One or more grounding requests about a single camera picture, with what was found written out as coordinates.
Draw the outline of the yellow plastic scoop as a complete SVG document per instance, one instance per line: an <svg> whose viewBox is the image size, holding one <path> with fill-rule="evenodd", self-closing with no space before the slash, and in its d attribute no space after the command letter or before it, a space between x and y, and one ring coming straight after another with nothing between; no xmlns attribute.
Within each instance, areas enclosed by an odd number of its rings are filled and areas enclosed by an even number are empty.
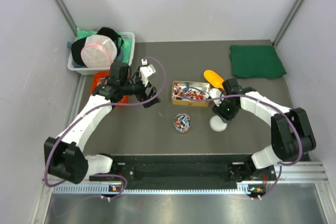
<svg viewBox="0 0 336 224"><path fill-rule="evenodd" d="M225 80L213 70L205 70L203 73L205 80L213 87L224 91Z"/></svg>

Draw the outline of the tan candy box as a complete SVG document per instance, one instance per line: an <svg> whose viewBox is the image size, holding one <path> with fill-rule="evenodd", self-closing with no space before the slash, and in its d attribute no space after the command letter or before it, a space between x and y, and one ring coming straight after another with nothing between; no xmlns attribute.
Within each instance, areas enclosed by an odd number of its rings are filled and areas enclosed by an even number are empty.
<svg viewBox="0 0 336 224"><path fill-rule="evenodd" d="M174 81L171 100L173 105L208 107L211 85L207 82Z"/></svg>

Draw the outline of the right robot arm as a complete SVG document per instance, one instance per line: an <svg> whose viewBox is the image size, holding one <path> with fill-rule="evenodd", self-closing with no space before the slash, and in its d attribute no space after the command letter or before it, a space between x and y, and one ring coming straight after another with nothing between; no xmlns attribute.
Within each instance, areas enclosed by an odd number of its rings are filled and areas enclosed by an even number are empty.
<svg viewBox="0 0 336 224"><path fill-rule="evenodd" d="M215 105L210 126L214 131L225 130L240 110L252 113L270 126L270 145L246 157L241 165L230 165L232 179L241 182L258 179L276 164L291 165L303 154L316 148L316 140L306 111L278 105L255 89L242 88L235 78L212 88L209 98Z"/></svg>

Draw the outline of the clear plastic cup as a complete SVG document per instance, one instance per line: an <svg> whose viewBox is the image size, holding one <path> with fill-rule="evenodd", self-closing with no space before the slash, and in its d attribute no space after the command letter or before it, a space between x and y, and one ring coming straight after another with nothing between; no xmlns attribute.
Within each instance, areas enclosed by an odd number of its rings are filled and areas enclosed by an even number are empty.
<svg viewBox="0 0 336 224"><path fill-rule="evenodd" d="M174 128L179 133L186 133L191 128L191 118L188 114L178 114L174 118Z"/></svg>

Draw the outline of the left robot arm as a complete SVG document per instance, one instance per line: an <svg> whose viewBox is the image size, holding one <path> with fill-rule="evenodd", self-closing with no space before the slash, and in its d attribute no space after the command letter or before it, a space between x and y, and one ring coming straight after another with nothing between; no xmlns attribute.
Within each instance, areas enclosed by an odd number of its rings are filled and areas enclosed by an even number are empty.
<svg viewBox="0 0 336 224"><path fill-rule="evenodd" d="M157 90L149 79L156 73L148 58L141 60L141 66L134 74L129 73L129 65L114 62L109 75L95 87L87 104L75 117L74 121L57 137L49 137L44 142L45 171L44 182L48 187L48 175L60 178L62 182L80 184L86 177L101 176L114 180L119 168L113 164L113 157L108 154L85 156L85 145L102 119L116 106L129 106L122 103L124 96L135 96L135 105L145 108L159 103Z"/></svg>

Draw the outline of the orange candy tray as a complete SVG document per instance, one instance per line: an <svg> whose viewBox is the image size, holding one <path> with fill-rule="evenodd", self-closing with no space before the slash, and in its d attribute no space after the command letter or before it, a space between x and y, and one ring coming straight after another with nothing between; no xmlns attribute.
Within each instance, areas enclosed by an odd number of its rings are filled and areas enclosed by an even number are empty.
<svg viewBox="0 0 336 224"><path fill-rule="evenodd" d="M97 72L94 75L92 85L91 85L91 90L90 90L90 95L93 94L94 89L109 75L108 71L103 71L103 72ZM124 95L123 98L119 101L119 103L128 103L129 97L127 95Z"/></svg>

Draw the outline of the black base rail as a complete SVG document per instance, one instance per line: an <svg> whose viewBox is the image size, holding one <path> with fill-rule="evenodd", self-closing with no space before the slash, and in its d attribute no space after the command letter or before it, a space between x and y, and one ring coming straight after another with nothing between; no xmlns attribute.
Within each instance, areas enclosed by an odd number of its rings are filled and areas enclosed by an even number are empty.
<svg viewBox="0 0 336 224"><path fill-rule="evenodd" d="M82 154L64 154L49 173L73 184L116 182L127 189L235 189L237 182L276 179L274 166L254 168L247 154L103 155L99 165Z"/></svg>

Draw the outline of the black cap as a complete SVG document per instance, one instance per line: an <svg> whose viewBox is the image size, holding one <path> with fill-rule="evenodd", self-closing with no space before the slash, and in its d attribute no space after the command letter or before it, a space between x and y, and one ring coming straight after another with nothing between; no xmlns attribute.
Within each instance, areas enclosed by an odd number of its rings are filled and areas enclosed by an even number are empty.
<svg viewBox="0 0 336 224"><path fill-rule="evenodd" d="M124 40L122 36L112 28L102 27L99 30L82 30L77 28L77 40L73 42L71 46L72 58L77 64L82 66L85 65L81 59L80 53L85 45L86 38L91 35L103 35L111 38L118 49L117 56L119 55L124 44Z"/></svg>

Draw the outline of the dark green folded cloth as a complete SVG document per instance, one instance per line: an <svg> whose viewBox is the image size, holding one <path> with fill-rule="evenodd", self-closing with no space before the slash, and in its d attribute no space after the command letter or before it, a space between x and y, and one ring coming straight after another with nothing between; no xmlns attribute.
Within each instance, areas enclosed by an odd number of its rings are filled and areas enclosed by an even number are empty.
<svg viewBox="0 0 336 224"><path fill-rule="evenodd" d="M236 78L273 80L287 73L273 46L231 45L229 58Z"/></svg>

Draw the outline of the white round lid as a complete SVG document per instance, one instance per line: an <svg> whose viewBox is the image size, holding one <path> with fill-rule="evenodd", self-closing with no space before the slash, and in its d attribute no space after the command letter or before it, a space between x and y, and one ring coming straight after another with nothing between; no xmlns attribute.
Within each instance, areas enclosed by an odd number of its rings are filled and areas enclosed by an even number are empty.
<svg viewBox="0 0 336 224"><path fill-rule="evenodd" d="M213 131L222 132L227 129L228 123L225 122L220 116L214 115L209 121L210 127Z"/></svg>

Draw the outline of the white mesh laundry bag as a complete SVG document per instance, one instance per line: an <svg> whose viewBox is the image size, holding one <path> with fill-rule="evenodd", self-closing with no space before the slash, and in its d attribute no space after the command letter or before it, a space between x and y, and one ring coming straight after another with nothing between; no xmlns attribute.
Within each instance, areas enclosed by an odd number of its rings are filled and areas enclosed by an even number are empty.
<svg viewBox="0 0 336 224"><path fill-rule="evenodd" d="M81 59L88 68L108 68L114 62L118 49L111 38L91 35L81 50Z"/></svg>

